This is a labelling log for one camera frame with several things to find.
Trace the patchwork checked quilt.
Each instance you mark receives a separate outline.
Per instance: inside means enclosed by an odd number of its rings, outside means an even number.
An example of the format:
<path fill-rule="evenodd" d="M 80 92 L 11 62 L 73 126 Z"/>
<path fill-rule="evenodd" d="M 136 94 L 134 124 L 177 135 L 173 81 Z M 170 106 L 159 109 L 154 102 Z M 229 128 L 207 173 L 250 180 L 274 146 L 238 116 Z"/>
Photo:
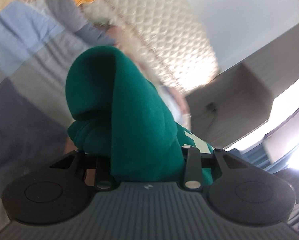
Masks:
<path fill-rule="evenodd" d="M 155 76 L 135 39 L 117 25 L 92 24 L 116 40 L 113 46 L 155 85 L 174 119 L 189 128 L 185 98 Z M 75 148 L 67 135 L 73 119 L 65 80 L 76 57 L 91 47 L 53 17 L 45 0 L 0 0 L 0 230 L 9 223 L 4 188 Z"/>

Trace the green hooded sweatshirt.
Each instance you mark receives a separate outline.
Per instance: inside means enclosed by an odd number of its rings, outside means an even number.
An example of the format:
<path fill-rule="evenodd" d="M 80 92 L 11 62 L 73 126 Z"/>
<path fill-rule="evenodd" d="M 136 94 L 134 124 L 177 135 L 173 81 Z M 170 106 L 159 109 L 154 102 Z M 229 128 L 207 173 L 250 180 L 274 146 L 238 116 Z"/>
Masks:
<path fill-rule="evenodd" d="M 88 154 L 111 158 L 119 181 L 183 178 L 182 146 L 213 147 L 178 124 L 154 85 L 120 50 L 91 48 L 75 59 L 65 85 L 74 122 L 68 135 Z"/>

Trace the cream quilted headboard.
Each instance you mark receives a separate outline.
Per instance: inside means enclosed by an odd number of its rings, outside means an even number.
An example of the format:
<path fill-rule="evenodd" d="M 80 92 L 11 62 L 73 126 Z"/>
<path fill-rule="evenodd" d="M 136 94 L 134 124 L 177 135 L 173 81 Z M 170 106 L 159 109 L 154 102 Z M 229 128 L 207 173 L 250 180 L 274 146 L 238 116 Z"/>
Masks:
<path fill-rule="evenodd" d="M 141 58 L 168 86 L 189 93 L 220 72 L 188 0 L 95 0 L 84 9 L 91 20 L 110 20 L 126 29 Z"/>

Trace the grey pillow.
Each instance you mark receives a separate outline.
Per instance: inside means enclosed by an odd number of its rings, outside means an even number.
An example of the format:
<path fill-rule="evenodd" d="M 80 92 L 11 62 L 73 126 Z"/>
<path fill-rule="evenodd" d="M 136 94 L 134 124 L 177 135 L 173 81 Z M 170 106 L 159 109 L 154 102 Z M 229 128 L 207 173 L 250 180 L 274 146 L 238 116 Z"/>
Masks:
<path fill-rule="evenodd" d="M 113 46 L 116 40 L 88 21 L 74 0 L 45 0 L 53 17 L 90 46 Z"/>

